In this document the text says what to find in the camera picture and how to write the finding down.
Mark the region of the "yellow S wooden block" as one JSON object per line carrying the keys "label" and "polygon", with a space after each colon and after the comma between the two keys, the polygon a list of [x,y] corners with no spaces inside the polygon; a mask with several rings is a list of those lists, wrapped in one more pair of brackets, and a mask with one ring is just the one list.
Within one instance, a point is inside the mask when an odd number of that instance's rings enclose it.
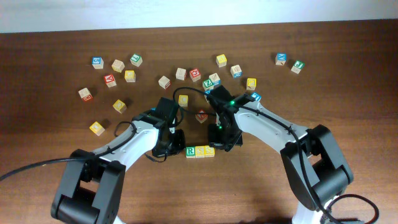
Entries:
{"label": "yellow S wooden block", "polygon": [[195,157],[196,158],[205,157],[205,146],[196,146],[195,147]]}

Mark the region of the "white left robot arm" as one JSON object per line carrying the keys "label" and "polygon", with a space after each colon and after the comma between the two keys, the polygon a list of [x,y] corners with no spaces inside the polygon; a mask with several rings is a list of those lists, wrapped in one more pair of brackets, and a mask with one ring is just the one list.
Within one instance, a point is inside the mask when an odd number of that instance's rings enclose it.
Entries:
{"label": "white left robot arm", "polygon": [[178,104],[161,98],[155,109],[127,122],[127,129],[93,152],[77,149],[66,164],[50,214],[63,223],[120,223],[124,178],[141,156],[163,162],[185,147],[175,129]]}

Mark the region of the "green R wooden block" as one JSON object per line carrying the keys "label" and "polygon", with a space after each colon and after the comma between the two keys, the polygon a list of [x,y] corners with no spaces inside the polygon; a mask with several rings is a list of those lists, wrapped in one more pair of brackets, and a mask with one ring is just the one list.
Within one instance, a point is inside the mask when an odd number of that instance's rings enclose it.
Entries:
{"label": "green R wooden block", "polygon": [[196,158],[195,146],[190,146],[185,148],[186,158]]}

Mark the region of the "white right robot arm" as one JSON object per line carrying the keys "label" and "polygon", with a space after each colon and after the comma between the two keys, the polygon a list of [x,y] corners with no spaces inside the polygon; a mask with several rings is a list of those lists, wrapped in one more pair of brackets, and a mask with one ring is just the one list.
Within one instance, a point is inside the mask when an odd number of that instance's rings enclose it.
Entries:
{"label": "white right robot arm", "polygon": [[327,127],[296,125],[265,109],[253,96],[231,96],[224,86],[211,90],[206,99],[217,115],[217,123],[208,128],[210,146],[228,152],[242,145],[243,133],[257,137],[282,158],[298,200],[292,223],[337,223],[330,207],[344,197],[354,175]]}

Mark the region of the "yellow E wooden block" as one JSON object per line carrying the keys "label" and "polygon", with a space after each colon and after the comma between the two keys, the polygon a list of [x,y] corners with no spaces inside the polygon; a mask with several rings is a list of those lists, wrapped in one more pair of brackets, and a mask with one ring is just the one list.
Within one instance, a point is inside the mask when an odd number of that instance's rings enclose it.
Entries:
{"label": "yellow E wooden block", "polygon": [[205,157],[214,157],[215,149],[210,146],[205,146]]}

